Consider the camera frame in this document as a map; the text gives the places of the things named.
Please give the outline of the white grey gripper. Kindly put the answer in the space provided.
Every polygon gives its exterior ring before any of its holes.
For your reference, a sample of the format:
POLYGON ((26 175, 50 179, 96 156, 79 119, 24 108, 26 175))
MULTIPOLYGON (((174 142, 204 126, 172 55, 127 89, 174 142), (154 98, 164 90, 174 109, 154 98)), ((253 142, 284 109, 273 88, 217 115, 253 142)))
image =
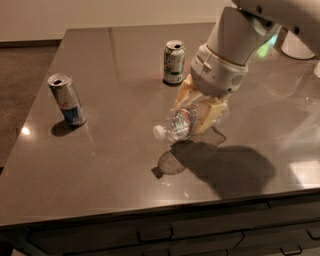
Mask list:
POLYGON ((192 105, 194 135, 225 121, 230 114, 228 97, 218 97, 237 91, 248 72, 248 66, 233 64, 212 53, 206 44, 199 47, 190 66, 190 74, 180 85, 173 105, 181 109, 191 105, 202 94, 209 95, 192 105))

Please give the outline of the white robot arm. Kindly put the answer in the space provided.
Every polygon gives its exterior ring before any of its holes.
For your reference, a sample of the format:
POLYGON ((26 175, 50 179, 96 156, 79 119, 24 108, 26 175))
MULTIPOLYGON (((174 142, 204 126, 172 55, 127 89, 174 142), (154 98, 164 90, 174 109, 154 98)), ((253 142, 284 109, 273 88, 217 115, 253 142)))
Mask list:
POLYGON ((223 117, 228 98, 248 72, 252 56, 286 28, 314 54, 320 49, 320 0, 232 0, 194 56, 170 113, 180 138, 206 131, 223 117))

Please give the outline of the white cylindrical robot base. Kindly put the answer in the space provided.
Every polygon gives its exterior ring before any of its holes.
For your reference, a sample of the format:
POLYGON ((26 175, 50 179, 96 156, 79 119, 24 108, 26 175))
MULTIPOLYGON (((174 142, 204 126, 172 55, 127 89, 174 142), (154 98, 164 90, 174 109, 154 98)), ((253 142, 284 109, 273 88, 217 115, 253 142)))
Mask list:
MULTIPOLYGON (((297 60, 310 60, 315 57, 314 52, 292 32, 287 33, 281 46, 281 51, 286 56, 297 60)), ((320 79, 320 61, 316 64, 313 73, 320 79)))

